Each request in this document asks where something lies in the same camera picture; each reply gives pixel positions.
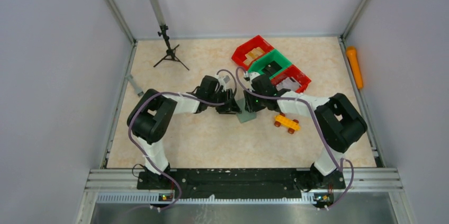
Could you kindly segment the near red bin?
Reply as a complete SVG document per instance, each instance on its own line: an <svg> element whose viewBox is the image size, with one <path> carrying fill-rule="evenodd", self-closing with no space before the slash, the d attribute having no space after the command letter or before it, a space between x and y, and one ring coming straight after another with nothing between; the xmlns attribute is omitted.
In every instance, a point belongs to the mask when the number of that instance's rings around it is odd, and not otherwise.
<svg viewBox="0 0 449 224"><path fill-rule="evenodd" d="M311 79L295 65L290 65L278 75L271 78L271 83L277 90L289 89L296 93L303 93L311 83Z"/></svg>

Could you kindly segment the green bin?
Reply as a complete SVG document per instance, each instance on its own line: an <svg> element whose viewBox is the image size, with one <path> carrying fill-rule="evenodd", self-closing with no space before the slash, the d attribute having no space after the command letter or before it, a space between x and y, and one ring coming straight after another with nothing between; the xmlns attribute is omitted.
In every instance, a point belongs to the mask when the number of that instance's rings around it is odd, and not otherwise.
<svg viewBox="0 0 449 224"><path fill-rule="evenodd" d="M249 81L250 73L259 73L260 75L265 74L270 79L272 79L275 76L279 75L284 70L286 70L291 65L292 65L291 61L289 61L277 49L273 49L270 52L258 57L250 64L250 67L247 70L247 76L245 77L245 80Z"/></svg>

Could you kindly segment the green card holder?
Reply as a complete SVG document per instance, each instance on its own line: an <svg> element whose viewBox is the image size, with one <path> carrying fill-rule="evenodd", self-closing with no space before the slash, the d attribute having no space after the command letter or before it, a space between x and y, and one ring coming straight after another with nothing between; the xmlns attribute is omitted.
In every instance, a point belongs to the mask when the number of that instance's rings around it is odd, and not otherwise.
<svg viewBox="0 0 449 224"><path fill-rule="evenodd" d="M237 114L237 118L240 123L246 123L257 118L257 114L255 112L250 113L245 110L246 102L244 98L237 100L236 103L241 109L241 112Z"/></svg>

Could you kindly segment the black item in green bin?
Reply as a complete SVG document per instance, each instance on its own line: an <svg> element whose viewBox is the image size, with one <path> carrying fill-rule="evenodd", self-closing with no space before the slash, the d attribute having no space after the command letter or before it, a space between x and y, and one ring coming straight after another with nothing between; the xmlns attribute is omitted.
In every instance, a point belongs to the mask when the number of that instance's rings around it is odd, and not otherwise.
<svg viewBox="0 0 449 224"><path fill-rule="evenodd" d="M267 75L269 78L272 78L275 75L277 75L281 70L282 66L279 65L276 61L272 61L262 69L262 73Z"/></svg>

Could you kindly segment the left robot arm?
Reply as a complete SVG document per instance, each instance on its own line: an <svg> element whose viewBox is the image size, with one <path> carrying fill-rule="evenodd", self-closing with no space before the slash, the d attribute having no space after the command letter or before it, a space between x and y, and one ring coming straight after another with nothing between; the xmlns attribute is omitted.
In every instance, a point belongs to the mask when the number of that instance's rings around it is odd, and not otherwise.
<svg viewBox="0 0 449 224"><path fill-rule="evenodd" d="M127 119L130 140L145 158L144 178L167 177L169 161L163 146L170 121L175 114L199 114L213 107L219 114L239 114L236 90L226 86L225 77L204 76L200 85L184 94L147 90Z"/></svg>

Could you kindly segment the black tripod with grey tube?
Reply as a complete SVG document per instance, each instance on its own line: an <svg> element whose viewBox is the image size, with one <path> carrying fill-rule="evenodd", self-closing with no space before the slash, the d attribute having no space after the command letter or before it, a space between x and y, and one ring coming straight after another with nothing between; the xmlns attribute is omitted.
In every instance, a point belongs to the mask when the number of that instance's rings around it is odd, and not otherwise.
<svg viewBox="0 0 449 224"><path fill-rule="evenodd" d="M168 61L174 61L178 62L183 65L188 71L190 70L177 56L176 56L176 50L179 47L179 45L176 45L175 47L172 47L170 44L170 37L167 34L168 31L168 25L166 24L163 12L160 7L159 0L149 0L151 7L154 11L156 20L159 25L159 31L157 32L160 37L164 39L165 45L167 47L166 54L164 57L162 57L157 63L154 64L154 68L158 66L162 61L168 60Z"/></svg>

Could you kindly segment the far red bin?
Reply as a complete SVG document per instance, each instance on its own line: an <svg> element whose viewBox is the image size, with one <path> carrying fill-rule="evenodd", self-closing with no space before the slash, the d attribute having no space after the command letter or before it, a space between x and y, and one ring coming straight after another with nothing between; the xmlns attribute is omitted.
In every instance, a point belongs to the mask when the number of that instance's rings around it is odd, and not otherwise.
<svg viewBox="0 0 449 224"><path fill-rule="evenodd" d="M248 70L259 58L274 50L262 36L257 35L238 46L231 56L231 60L238 66Z"/></svg>

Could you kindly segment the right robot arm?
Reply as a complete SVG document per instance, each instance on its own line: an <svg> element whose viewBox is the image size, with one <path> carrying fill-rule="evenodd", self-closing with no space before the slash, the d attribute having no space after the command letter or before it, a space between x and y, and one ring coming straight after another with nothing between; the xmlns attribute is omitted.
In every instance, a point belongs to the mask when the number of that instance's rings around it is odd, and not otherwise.
<svg viewBox="0 0 449 224"><path fill-rule="evenodd" d="M260 73L246 72L244 79L250 82L250 88L244 90L249 112L268 109L279 114L310 117L314 122L324 148L311 165L306 181L318 185L340 171L345 153L367 131L365 120L342 93L314 97L286 88L277 89L267 75Z"/></svg>

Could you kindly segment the red bin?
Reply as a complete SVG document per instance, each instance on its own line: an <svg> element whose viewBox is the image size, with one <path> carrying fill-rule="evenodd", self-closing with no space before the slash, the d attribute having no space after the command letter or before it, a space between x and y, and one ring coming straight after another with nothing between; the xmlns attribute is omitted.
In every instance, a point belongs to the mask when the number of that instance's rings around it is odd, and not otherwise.
<svg viewBox="0 0 449 224"><path fill-rule="evenodd" d="M262 36L257 35L238 46L231 56L231 60L238 66L248 70L259 58L274 50Z"/></svg>
<svg viewBox="0 0 449 224"><path fill-rule="evenodd" d="M278 75L271 78L271 83L277 90L289 89L296 93L303 93L311 83L311 79L295 65L290 65Z"/></svg>

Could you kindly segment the yellow toy car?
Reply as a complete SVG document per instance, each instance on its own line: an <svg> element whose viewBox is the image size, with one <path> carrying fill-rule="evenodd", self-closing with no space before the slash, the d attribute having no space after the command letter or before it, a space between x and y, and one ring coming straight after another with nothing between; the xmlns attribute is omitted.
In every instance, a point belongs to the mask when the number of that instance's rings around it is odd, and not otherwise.
<svg viewBox="0 0 449 224"><path fill-rule="evenodd" d="M274 117L274 125L278 128L285 127L287 129L287 132L291 135L295 134L301 129L298 120L291 120L287 118L284 113L279 113Z"/></svg>

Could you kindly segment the clear plastic bags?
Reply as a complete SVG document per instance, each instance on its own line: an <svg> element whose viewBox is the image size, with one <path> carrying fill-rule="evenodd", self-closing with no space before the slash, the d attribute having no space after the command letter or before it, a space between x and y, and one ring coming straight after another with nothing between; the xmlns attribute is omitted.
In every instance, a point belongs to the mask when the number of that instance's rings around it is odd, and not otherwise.
<svg viewBox="0 0 449 224"><path fill-rule="evenodd" d="M280 88L289 89L291 91L298 90L302 85L292 77L287 77L279 83Z"/></svg>

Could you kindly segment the orange flashlight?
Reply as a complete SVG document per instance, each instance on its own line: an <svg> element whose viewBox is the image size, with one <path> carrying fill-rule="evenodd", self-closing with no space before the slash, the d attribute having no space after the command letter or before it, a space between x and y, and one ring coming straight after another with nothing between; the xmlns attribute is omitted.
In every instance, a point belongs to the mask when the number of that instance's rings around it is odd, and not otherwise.
<svg viewBox="0 0 449 224"><path fill-rule="evenodd" d="M362 89L364 84L363 84L360 66L358 64L356 48L353 46L347 47L346 57L349 61L356 87L357 87L357 89Z"/></svg>

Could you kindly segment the small grey tool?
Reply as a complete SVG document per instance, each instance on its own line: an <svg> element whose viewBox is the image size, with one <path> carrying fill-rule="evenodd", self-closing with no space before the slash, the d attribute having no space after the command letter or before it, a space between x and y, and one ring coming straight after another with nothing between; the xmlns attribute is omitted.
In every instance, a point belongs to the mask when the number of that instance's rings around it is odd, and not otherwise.
<svg viewBox="0 0 449 224"><path fill-rule="evenodd" d="M144 95L142 88L136 83L134 77L131 74L127 74L125 76L125 79L131 84L138 97L142 97Z"/></svg>

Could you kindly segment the wooden blocks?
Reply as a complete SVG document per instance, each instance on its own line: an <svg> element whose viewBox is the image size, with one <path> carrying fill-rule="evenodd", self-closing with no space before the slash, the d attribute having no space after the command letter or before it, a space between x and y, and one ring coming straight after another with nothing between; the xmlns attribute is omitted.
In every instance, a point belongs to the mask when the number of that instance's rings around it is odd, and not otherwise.
<svg viewBox="0 0 449 224"><path fill-rule="evenodd" d="M245 60L244 60L244 65L246 66L250 66L250 64L258 59L260 56L264 55L265 52L261 47L257 47L252 49L250 52L245 54Z"/></svg>

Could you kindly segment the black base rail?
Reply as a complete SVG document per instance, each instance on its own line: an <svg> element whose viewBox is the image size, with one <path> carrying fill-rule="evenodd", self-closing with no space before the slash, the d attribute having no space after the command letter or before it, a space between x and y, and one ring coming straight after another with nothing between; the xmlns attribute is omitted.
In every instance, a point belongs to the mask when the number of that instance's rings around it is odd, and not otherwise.
<svg viewBox="0 0 449 224"><path fill-rule="evenodd" d="M139 173L137 189L168 190L182 199L281 199L300 198L312 190L345 189L343 174L327 176L308 168L231 168L168 171L169 178L150 171Z"/></svg>

